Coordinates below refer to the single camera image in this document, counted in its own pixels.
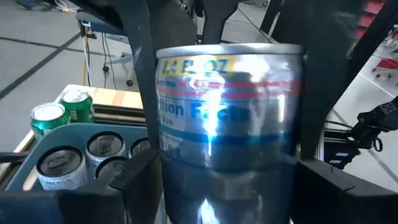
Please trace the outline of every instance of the can lid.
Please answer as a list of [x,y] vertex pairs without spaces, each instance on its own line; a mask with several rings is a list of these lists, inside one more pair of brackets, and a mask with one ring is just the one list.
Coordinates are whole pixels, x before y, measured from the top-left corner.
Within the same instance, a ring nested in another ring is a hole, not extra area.
[[67,103],[79,103],[85,101],[89,96],[85,90],[71,89],[61,94],[61,100]]
[[106,131],[95,134],[87,142],[88,151],[96,157],[108,157],[115,155],[122,149],[123,139],[114,132]]
[[146,150],[148,150],[150,148],[150,143],[149,143],[149,139],[148,138],[142,138],[142,139],[138,139],[137,141],[135,141],[131,148],[130,148],[130,153],[132,156],[136,156]]
[[61,177],[77,169],[82,159],[82,153],[74,147],[54,148],[39,159],[37,171],[46,177]]
[[302,47],[295,44],[210,44],[170,47],[156,51],[157,58],[188,55],[228,54],[301,54]]
[[95,178],[103,177],[106,174],[119,175],[123,172],[124,161],[127,158],[123,156],[114,156],[105,159],[95,171]]
[[65,107],[59,103],[42,103],[35,106],[30,112],[30,117],[37,121],[51,121],[61,117]]

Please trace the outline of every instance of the aluminum can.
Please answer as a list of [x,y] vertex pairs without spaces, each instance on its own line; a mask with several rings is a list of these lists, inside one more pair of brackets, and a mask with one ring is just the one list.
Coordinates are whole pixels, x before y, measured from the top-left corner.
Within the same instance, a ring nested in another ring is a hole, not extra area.
[[104,131],[92,136],[86,145],[86,155],[90,172],[95,170],[105,159],[113,156],[127,157],[126,145],[122,136],[112,131]]
[[141,138],[135,141],[129,150],[129,158],[133,158],[134,156],[144,152],[150,148],[149,139],[148,138]]
[[85,90],[71,89],[61,94],[61,104],[70,114],[70,122],[93,123],[93,99]]
[[95,170],[95,178],[102,178],[106,175],[117,176],[123,172],[124,162],[127,160],[123,156],[114,156],[105,159]]
[[288,220],[301,47],[195,45],[158,50],[157,57],[159,142],[170,219]]
[[42,103],[33,107],[30,118],[36,140],[40,140],[54,128],[68,124],[70,120],[69,113],[59,103]]
[[44,190],[73,190],[88,182],[86,159],[71,146],[60,146],[44,153],[36,164]]

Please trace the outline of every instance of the wooden table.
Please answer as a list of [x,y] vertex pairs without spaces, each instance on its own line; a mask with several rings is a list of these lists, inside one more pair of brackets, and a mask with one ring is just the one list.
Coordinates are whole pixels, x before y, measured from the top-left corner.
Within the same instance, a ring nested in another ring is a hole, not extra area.
[[[109,90],[104,88],[96,88],[96,87],[88,87],[88,86],[80,86],[80,85],[68,85],[62,91],[70,90],[73,88],[78,88],[81,90],[86,90],[93,98],[93,103],[97,105],[106,105],[106,106],[119,106],[125,108],[134,108],[134,109],[142,109],[141,96],[139,93],[131,92],[131,91],[121,91],[121,90]],[[60,95],[56,98],[55,101],[60,100]],[[112,116],[113,118],[118,117],[117,115],[108,115],[102,114],[103,117]],[[22,152],[28,150],[28,148],[34,142],[33,131],[29,131],[25,138],[19,143],[19,145],[15,148],[14,152]],[[0,166],[0,179],[3,179],[7,172],[11,168],[11,164],[1,164]],[[33,169],[28,178],[24,183],[24,190],[30,190],[37,179],[36,172]]]

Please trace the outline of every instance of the gray floor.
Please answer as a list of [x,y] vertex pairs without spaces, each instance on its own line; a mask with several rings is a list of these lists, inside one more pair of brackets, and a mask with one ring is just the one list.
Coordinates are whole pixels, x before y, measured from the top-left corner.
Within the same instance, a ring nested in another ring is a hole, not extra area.
[[[223,39],[230,42],[268,42],[259,31],[265,14],[264,9],[240,4],[238,10],[228,19]],[[0,0],[0,37],[14,38],[61,46],[78,33],[77,21],[73,14],[60,12],[25,11],[15,3]],[[121,52],[130,51],[129,47],[109,40],[111,54],[115,57]],[[70,49],[82,49],[80,39],[68,46]],[[103,52],[101,39],[91,40],[92,52]],[[40,47],[0,39],[0,91],[41,60],[56,51],[51,47]],[[101,70],[104,57],[91,55],[91,73],[93,86],[104,85]],[[350,125],[356,123],[360,112],[369,111],[380,103],[387,102],[398,95],[395,83],[383,79],[375,80],[371,69],[380,58],[373,57],[356,77],[346,93],[335,106],[338,116],[331,113],[330,119],[340,121],[340,117]],[[138,91],[136,85],[127,87],[126,72],[115,65],[115,84],[118,89]],[[41,102],[54,100],[68,84],[82,84],[83,54],[72,50],[63,50],[28,78],[23,84],[11,91],[0,101],[0,151],[12,151],[26,135],[29,127],[31,108]],[[107,88],[114,88],[108,77]],[[377,153],[363,150],[362,154],[349,164],[345,171],[362,179],[398,192],[398,150],[394,140],[398,131],[381,134],[384,151]]]

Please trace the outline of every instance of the plastic crate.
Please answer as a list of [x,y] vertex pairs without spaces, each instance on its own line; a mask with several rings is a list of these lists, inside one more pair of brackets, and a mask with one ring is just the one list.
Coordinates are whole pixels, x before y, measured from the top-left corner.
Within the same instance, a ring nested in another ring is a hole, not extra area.
[[[46,151],[57,146],[73,146],[85,154],[86,143],[92,135],[103,131],[113,131],[122,136],[126,143],[126,149],[130,149],[134,141],[147,137],[147,129],[144,127],[118,126],[109,124],[73,123],[58,127],[44,136],[33,148],[29,156],[22,163],[6,191],[22,191],[24,182],[40,156]],[[31,190],[43,190],[40,182],[36,179]]]

